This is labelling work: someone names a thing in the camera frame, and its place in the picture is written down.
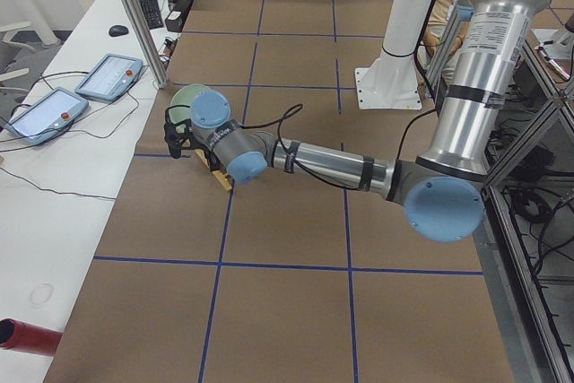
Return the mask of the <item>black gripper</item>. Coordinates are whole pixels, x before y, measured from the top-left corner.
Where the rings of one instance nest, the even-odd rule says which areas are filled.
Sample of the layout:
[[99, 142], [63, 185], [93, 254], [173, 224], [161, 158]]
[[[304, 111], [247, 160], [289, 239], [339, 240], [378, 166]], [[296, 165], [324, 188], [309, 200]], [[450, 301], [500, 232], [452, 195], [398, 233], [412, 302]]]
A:
[[[185, 109], [183, 119], [174, 122], [170, 112], [173, 109]], [[191, 118], [189, 105], [172, 105], [164, 110], [164, 141], [166, 142], [170, 156], [179, 159], [183, 150], [194, 150], [196, 141], [191, 130]]]

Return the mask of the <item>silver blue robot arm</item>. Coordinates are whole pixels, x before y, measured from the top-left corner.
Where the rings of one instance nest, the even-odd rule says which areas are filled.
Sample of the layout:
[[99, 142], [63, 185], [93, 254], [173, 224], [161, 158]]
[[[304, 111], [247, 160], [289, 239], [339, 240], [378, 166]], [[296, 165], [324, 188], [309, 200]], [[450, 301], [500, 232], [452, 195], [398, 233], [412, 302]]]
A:
[[456, 241], [483, 219], [483, 151], [531, 21], [550, 2], [456, 0], [441, 48], [451, 47], [460, 27], [467, 33], [453, 78], [436, 106], [439, 122], [430, 146], [415, 161], [379, 161], [285, 139], [262, 125], [242, 125], [225, 96], [202, 84], [178, 91], [165, 109], [165, 142], [174, 158], [185, 150], [202, 151], [210, 169], [225, 169], [240, 184], [272, 167], [379, 194], [401, 205], [422, 236]]

